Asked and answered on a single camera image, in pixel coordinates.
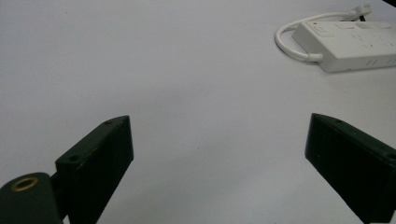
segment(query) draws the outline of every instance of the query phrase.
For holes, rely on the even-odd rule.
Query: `white table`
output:
[[[130,115],[135,159],[98,223],[360,224],[304,158],[309,119],[396,147],[396,68],[326,74],[274,33],[363,3],[396,22],[378,0],[0,1],[0,185]]]

